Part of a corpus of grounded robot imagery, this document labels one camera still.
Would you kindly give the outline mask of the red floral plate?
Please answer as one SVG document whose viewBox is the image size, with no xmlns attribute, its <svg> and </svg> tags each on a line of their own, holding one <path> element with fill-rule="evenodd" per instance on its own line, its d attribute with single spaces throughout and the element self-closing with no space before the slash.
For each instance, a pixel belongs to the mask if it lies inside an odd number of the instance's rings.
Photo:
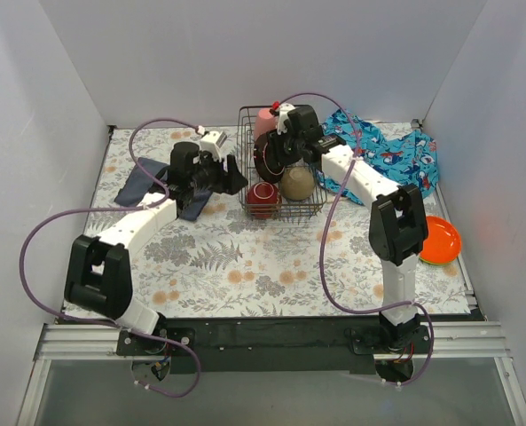
<svg viewBox="0 0 526 426">
<path fill-rule="evenodd" d="M 282 179 L 285 166 L 280 164 L 272 151 L 271 142 L 266 133 L 255 141 L 254 164 L 259 177 L 270 184 L 276 184 Z"/>
</svg>

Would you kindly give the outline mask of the pink plastic cup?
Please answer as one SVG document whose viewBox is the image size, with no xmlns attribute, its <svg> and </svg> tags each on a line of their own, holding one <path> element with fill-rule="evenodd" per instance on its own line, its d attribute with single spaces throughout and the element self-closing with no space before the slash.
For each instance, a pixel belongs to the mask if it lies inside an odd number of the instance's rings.
<svg viewBox="0 0 526 426">
<path fill-rule="evenodd" d="M 253 140 L 256 141 L 261 135 L 275 130 L 276 126 L 277 119 L 276 116 L 271 112 L 271 109 L 269 107 L 261 108 L 255 118 Z"/>
</svg>

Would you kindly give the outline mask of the red bowl cream inside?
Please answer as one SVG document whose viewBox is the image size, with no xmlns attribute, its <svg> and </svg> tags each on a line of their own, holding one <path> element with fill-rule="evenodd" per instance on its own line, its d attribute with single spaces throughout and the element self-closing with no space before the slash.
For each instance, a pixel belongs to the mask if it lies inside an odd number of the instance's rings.
<svg viewBox="0 0 526 426">
<path fill-rule="evenodd" d="M 256 219 L 271 218 L 280 204 L 279 189 L 268 182 L 252 185 L 247 191 L 247 212 Z"/>
</svg>

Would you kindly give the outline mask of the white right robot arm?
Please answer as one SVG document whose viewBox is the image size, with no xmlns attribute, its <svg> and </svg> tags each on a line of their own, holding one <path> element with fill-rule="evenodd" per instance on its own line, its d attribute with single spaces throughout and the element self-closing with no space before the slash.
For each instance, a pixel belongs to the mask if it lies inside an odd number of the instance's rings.
<svg viewBox="0 0 526 426">
<path fill-rule="evenodd" d="M 383 278 L 383 302 L 375 311 L 381 345 L 390 352 L 403 351 L 420 328 L 415 273 L 428 224 L 419 188 L 384 177 L 340 136 L 326 135 L 311 106 L 276 103 L 269 112 L 275 127 L 255 142 L 257 173 L 275 183 L 288 166 L 304 161 L 368 208 L 368 240 L 381 260 Z"/>
</svg>

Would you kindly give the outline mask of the green plate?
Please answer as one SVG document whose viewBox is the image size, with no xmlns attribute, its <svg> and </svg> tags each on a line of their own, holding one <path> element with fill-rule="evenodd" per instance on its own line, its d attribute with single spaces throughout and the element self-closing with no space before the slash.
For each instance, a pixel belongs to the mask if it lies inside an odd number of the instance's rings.
<svg viewBox="0 0 526 426">
<path fill-rule="evenodd" d="M 435 265 L 435 266 L 445 266 L 453 262 L 452 260 L 444 261 L 444 262 L 434 262 L 432 260 L 428 260 L 426 258 L 420 257 L 420 261 L 422 261 L 425 264 Z"/>
</svg>

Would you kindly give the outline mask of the beige ceramic bowl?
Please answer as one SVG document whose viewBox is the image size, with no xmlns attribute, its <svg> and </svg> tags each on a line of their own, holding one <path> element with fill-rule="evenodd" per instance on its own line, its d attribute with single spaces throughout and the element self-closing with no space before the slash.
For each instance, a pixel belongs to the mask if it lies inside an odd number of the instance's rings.
<svg viewBox="0 0 526 426">
<path fill-rule="evenodd" d="M 281 193 L 289 200 L 302 201 L 309 198 L 315 188 L 314 177 L 304 167 L 293 167 L 285 171 L 281 181 Z"/>
</svg>

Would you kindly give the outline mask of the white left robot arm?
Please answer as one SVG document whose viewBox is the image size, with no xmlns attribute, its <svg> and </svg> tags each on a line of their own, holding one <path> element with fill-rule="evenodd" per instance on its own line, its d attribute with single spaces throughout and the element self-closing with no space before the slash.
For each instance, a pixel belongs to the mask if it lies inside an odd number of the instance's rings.
<svg viewBox="0 0 526 426">
<path fill-rule="evenodd" d="M 134 296 L 131 257 L 201 193 L 234 195 L 247 186 L 236 157 L 221 157 L 203 142 L 176 143 L 168 166 L 153 178 L 141 202 L 119 222 L 73 242 L 64 291 L 67 302 L 138 331 L 137 344 L 150 355 L 166 348 L 168 335 L 157 326 L 161 315 Z"/>
</svg>

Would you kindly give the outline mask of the black wire dish rack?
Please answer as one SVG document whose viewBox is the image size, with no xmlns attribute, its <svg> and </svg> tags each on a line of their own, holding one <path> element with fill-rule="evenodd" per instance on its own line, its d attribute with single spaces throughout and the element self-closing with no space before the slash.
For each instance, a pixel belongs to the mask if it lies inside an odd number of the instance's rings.
<svg viewBox="0 0 526 426">
<path fill-rule="evenodd" d="M 255 198 L 255 192 L 252 192 L 252 196 L 249 195 L 252 187 L 256 184 L 263 183 L 262 178 L 256 171 L 254 160 L 255 120 L 261 108 L 262 106 L 242 106 L 238 112 L 237 163 L 240 172 L 248 181 L 247 186 L 239 192 L 240 206 L 246 212 L 248 218 L 278 219 L 286 222 L 301 223 L 303 220 L 308 220 L 310 217 L 316 216 L 326 204 L 326 190 L 319 182 L 322 175 L 303 161 L 288 166 L 287 170 L 293 167 L 303 167 L 311 174 L 314 187 L 308 197 L 302 200 L 294 200 L 286 197 L 283 194 L 280 180 L 273 184 L 278 193 L 275 197 L 277 201 L 275 206 L 268 203 L 262 204 L 259 199 Z"/>
</svg>

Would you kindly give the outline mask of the orange plastic plate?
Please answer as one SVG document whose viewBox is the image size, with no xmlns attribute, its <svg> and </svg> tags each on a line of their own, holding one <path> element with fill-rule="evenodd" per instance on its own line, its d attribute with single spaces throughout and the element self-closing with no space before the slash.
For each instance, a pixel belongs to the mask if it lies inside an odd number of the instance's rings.
<svg viewBox="0 0 526 426">
<path fill-rule="evenodd" d="M 455 260 L 461 251 L 462 240 L 457 229 L 448 221 L 427 216 L 428 237 L 423 243 L 420 257 L 434 262 Z"/>
</svg>

